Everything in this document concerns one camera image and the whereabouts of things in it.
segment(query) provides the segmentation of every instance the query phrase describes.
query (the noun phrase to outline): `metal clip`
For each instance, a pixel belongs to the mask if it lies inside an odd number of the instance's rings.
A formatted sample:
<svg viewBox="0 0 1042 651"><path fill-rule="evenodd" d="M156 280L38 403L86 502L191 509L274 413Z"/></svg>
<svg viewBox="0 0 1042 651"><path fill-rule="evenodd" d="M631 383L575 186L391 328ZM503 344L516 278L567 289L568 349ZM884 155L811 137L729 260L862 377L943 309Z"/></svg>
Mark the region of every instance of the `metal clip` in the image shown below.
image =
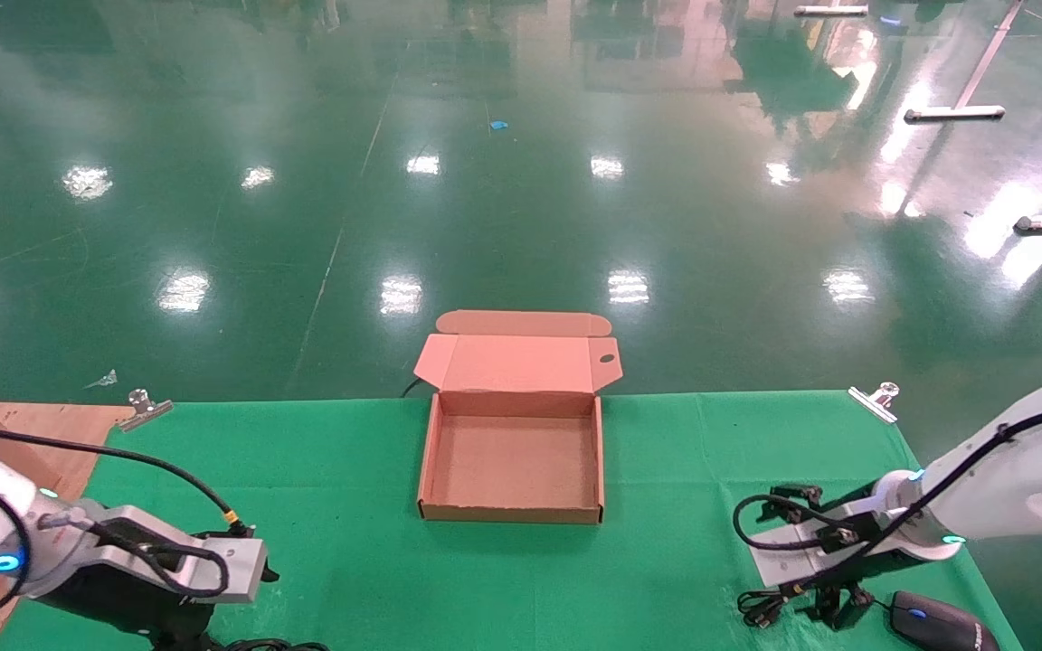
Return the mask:
<svg viewBox="0 0 1042 651"><path fill-rule="evenodd" d="M135 389L135 391L129 393L127 395L127 402L131 403L131 407L135 407L135 415L120 423L120 429L123 429L124 432L129 432L131 429L138 428L138 426L152 420L152 418L158 418L171 411L171 407L173 406L171 405L171 400L154 402L147 396L146 389Z"/></svg>
<svg viewBox="0 0 1042 651"><path fill-rule="evenodd" d="M863 407L867 407L868 410L880 417L886 423L898 421L898 417L890 412L890 401L898 395L898 384L894 382L880 383L879 387L875 389L875 392L872 392L871 395L867 395L857 387L850 387L846 392Z"/></svg>

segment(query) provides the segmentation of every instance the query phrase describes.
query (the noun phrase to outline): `open cardboard box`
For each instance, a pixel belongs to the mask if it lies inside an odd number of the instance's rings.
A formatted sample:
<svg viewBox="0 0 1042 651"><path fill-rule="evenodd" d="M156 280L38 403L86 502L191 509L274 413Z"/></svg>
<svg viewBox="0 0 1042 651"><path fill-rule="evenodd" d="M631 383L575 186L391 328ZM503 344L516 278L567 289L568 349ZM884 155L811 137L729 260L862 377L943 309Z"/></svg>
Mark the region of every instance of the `open cardboard box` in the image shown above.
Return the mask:
<svg viewBox="0 0 1042 651"><path fill-rule="evenodd" d="M597 389L621 377L592 314L457 310L417 361L438 387L417 503L427 520L598 524L605 502Z"/></svg>

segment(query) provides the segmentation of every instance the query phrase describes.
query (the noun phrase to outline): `black cable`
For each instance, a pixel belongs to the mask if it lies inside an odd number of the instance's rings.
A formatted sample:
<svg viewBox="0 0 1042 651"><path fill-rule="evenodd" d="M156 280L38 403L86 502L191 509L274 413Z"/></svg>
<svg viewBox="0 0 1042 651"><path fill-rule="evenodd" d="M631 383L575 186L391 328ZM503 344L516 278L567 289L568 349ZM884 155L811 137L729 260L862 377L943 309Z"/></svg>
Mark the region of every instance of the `black cable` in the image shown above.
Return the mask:
<svg viewBox="0 0 1042 651"><path fill-rule="evenodd" d="M413 389L417 387L417 384L421 382L423 382L422 378L417 378L408 382L408 386L404 387L404 391L401 392L401 397L408 397L408 392L413 391Z"/></svg>
<svg viewBox="0 0 1042 651"><path fill-rule="evenodd" d="M318 642L303 642L301 644L291 644L282 640L269 637L263 640L241 640L232 642L223 651L329 651Z"/></svg>
<svg viewBox="0 0 1042 651"><path fill-rule="evenodd" d="M30 534L26 531L26 523L22 522L22 518L14 511L14 508L11 508L3 498L0 498L0 510L2 510L3 515L10 520L10 524L14 528L16 528L16 534L18 536L18 569L16 581L14 581L14 584L9 590L7 590L7 593L5 593L0 599L0 608L3 608L3 606L7 605L11 599L16 598L18 594L22 592L24 582L26 582L26 580L30 577L31 547Z"/></svg>
<svg viewBox="0 0 1042 651"><path fill-rule="evenodd" d="M98 535L99 542L103 545L119 547L122 551L131 553L132 556L144 561L144 564L146 564L152 572L155 572L155 576L160 578L160 580L165 582L165 584L171 589L173 593L178 593L182 597L191 597L194 599L219 597L220 594L226 593L228 589L230 572L228 570L227 560L224 560L220 553L214 552L210 549L202 549L200 547L191 547L191 545L178 545L174 543L138 544L132 540L116 534L116 532L111 531L111 529L107 529L106 524L95 524L95 526L90 529L90 532ZM160 565L157 557L160 553L167 553L167 555L194 556L195 558L210 560L212 564L216 564L220 570L219 586L197 589L183 585L181 582L175 580L174 577L171 577L171 574L167 572L167 569L163 568L163 565Z"/></svg>
<svg viewBox="0 0 1042 651"><path fill-rule="evenodd" d="M780 610L789 601L777 590L751 590L748 593L739 594L737 606L742 614L742 623L748 627L765 627L760 625L760 621L765 621L766 626L774 618L777 618L777 610Z"/></svg>
<svg viewBox="0 0 1042 651"><path fill-rule="evenodd" d="M819 514L818 510L815 510L810 506L794 502L793 499L787 499L777 495L751 495L737 504L735 507L735 516L731 517L730 522L735 524L735 532L738 536L740 536L740 539L742 539L742 543L745 543L755 549L766 549L771 552L795 552L798 551L798 549L818 549L822 547L822 541L819 540L800 540L797 541L797 543L761 543L761 541L756 541L748 535L745 535L745 531L742 531L742 523L740 522L742 510L755 502L769 502L771 504L780 504L789 508L798 508L799 511L802 511L802 514L805 514L808 517L815 520L819 520L820 523L829 524L832 527L847 527L847 523L842 522L842 520L827 518L827 516Z"/></svg>
<svg viewBox="0 0 1042 651"><path fill-rule="evenodd" d="M212 502L216 503L216 506L220 507L220 511L223 512L223 519L227 520L227 523L230 524L232 531L247 531L247 526L241 522L234 508L231 508L227 502L224 502L223 498L220 498L220 496L216 494L210 486L205 484L202 479L192 475L189 471L181 469L181 467L176 466L174 462L163 461L162 458L150 456L149 454L131 452L131 450L128 449L107 448L102 445L85 444L85 442L63 442L58 440L49 440L49 437L35 436L32 434L8 432L5 431L5 429L0 429L0 440L8 442L27 442L28 444L42 445L46 448L71 449L75 450L75 452L90 452L92 454L102 454L105 456L118 456L119 458L126 458L128 461L147 462L148 466L154 466L156 469L166 470L168 473L182 479L182 481L196 486L200 492L202 492L203 495L207 496L207 499L210 499Z"/></svg>

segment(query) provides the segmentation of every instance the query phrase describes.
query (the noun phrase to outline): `wooden board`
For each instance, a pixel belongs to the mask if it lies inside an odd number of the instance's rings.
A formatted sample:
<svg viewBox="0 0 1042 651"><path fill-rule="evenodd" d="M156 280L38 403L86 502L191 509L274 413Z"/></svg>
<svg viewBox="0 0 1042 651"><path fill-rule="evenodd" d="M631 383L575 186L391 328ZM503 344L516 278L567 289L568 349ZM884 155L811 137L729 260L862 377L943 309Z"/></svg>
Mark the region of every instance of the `wooden board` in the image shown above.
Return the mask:
<svg viewBox="0 0 1042 651"><path fill-rule="evenodd" d="M0 402L0 423L13 432L95 445L102 445L113 425L131 417L132 412L131 407ZM82 495L92 470L95 470L95 454L69 449L36 448L36 451L43 461L63 475L57 485L45 487L51 487L64 499ZM3 590L0 582L0 597ZM14 602L0 610L0 631L13 609Z"/></svg>

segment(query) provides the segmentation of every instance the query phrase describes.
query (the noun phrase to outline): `cable connector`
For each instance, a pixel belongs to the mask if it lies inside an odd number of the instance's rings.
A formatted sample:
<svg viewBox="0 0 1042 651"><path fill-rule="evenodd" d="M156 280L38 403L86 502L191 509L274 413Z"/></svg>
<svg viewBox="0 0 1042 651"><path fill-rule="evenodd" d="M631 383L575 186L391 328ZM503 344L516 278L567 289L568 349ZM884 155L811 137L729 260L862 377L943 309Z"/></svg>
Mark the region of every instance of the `cable connector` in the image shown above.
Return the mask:
<svg viewBox="0 0 1042 651"><path fill-rule="evenodd" d="M1012 432L1012 426L1008 423L1000 423L996 426L996 433L992 436L997 442L1016 442L1016 434Z"/></svg>
<svg viewBox="0 0 1042 651"><path fill-rule="evenodd" d="M780 594L762 598L755 605L742 609L742 622L748 627L768 627L778 621L787 601Z"/></svg>
<svg viewBox="0 0 1042 651"><path fill-rule="evenodd" d="M879 519L872 511L844 518L840 523L844 526L826 526L814 532L815 537L822 543L823 552L838 552L850 545L871 540L882 532Z"/></svg>
<svg viewBox="0 0 1042 651"><path fill-rule="evenodd" d="M88 518L86 510L81 506L72 506L67 510L59 510L58 514L41 516L34 524L34 528L39 531L55 527L74 527L79 531L90 531L94 526L95 520Z"/></svg>
<svg viewBox="0 0 1042 651"><path fill-rule="evenodd" d="M255 534L255 529L256 527L249 527L239 518L228 522L228 533L231 534L232 537L252 537L252 535Z"/></svg>
<svg viewBox="0 0 1042 651"><path fill-rule="evenodd" d="M810 506L812 510L818 510L819 500L822 499L822 487L813 484L779 484L777 486L770 486L770 495L787 499L804 499L807 506ZM762 515L758 516L755 522L765 523L766 520L774 518L782 518L788 524L798 524L805 518L805 514L803 514L801 508L765 502L762 505Z"/></svg>

